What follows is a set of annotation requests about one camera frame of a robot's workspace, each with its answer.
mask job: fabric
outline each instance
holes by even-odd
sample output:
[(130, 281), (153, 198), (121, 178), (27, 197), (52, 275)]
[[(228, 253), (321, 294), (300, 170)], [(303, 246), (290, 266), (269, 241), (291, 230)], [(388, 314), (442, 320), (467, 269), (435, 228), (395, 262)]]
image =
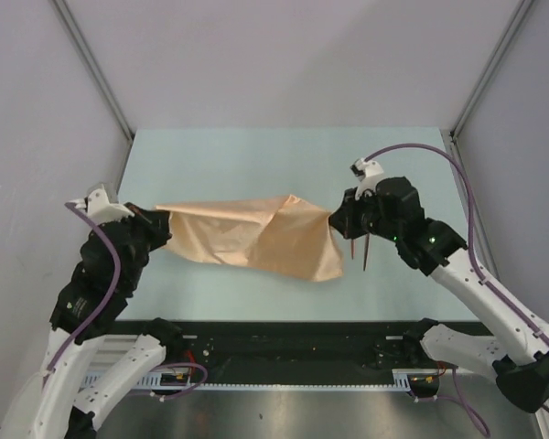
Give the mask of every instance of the fabric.
[(166, 248), (195, 262), (225, 263), (321, 282), (343, 275), (330, 212), (294, 195), (158, 205), (170, 215)]

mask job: gray wall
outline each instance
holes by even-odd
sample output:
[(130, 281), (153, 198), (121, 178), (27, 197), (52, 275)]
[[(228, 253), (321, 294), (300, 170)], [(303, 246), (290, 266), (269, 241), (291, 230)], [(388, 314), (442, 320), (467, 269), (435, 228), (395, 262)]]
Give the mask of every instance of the gray wall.
[(0, 421), (87, 233), (62, 203), (117, 179), (126, 151), (49, 2), (0, 0)]
[(549, 0), (459, 140), (501, 280), (549, 320)]

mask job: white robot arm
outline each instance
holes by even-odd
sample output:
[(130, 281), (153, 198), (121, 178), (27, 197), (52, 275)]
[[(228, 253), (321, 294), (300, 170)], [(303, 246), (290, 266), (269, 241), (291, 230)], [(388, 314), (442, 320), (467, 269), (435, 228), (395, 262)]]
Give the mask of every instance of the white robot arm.
[(71, 282), (59, 293), (41, 370), (13, 400), (0, 439), (95, 437), (126, 393), (184, 346), (177, 327), (156, 319), (118, 363), (78, 394), (93, 357), (137, 287), (148, 253), (164, 245), (170, 234), (162, 212), (117, 204), (104, 185), (66, 206), (93, 233), (81, 247), (82, 260)]
[(406, 178), (386, 177), (373, 158), (360, 159), (351, 169), (360, 184), (346, 190), (330, 225), (346, 239), (371, 234), (394, 241), (407, 265), (453, 293), (496, 341), (461, 334), (428, 319), (405, 337), (418, 342), (431, 359), (496, 381), (521, 409), (539, 410), (549, 398), (549, 324), (498, 282), (448, 225), (425, 217), (418, 193)]

